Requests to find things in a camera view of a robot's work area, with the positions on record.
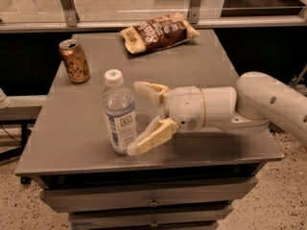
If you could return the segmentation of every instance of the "black cable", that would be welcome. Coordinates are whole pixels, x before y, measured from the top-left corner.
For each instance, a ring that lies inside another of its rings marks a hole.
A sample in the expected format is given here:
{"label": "black cable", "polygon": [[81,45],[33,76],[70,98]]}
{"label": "black cable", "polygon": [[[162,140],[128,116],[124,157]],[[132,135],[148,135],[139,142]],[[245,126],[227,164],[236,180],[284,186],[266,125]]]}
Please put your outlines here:
{"label": "black cable", "polygon": [[21,144],[21,141],[16,140],[15,138],[13,138],[4,128],[3,126],[0,126],[14,141],[18,142],[19,144]]}

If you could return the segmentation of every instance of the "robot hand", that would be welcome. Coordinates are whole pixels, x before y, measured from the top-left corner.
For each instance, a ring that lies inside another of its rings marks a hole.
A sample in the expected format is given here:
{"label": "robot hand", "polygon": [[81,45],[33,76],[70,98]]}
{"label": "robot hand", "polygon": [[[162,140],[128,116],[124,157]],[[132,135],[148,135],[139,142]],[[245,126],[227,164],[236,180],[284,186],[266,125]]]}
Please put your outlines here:
{"label": "robot hand", "polygon": [[307,99],[284,83],[262,73],[241,76],[233,87],[194,86],[170,90],[161,84],[136,82],[134,88],[155,107],[164,108],[128,146],[129,155],[157,147],[176,132],[201,132],[217,127],[227,133],[254,134],[270,122],[292,133],[307,146]]}

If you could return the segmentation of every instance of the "plastic water bottle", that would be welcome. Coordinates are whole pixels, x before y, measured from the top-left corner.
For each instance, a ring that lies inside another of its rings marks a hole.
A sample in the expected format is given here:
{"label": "plastic water bottle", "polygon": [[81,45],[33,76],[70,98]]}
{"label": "plastic water bottle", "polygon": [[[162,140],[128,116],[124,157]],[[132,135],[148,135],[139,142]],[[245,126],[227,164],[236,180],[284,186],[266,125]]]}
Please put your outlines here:
{"label": "plastic water bottle", "polygon": [[137,137],[134,97],[124,85],[122,72],[116,69],[105,73],[106,88],[102,93],[108,138],[119,154]]}

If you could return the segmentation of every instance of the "brown chip bag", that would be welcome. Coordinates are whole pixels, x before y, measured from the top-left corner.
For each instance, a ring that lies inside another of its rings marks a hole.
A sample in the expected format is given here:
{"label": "brown chip bag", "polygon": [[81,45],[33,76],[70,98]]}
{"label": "brown chip bag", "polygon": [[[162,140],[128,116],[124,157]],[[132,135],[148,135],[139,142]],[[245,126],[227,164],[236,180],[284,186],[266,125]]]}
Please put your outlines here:
{"label": "brown chip bag", "polygon": [[137,54],[170,48],[200,34],[176,12],[128,27],[121,35],[128,51]]}

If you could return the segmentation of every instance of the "drawer handle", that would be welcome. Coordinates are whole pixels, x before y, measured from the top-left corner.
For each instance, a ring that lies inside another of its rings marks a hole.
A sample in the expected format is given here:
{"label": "drawer handle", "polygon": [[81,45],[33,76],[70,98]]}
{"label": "drawer handle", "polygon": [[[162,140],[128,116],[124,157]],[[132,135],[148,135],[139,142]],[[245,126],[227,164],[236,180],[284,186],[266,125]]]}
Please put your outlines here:
{"label": "drawer handle", "polygon": [[155,222],[155,218],[153,219],[153,223],[151,224],[151,227],[158,227],[159,224]]}
{"label": "drawer handle", "polygon": [[153,197],[152,202],[150,202],[150,206],[151,207],[156,207],[159,206],[159,203],[157,201],[155,201],[155,198]]}

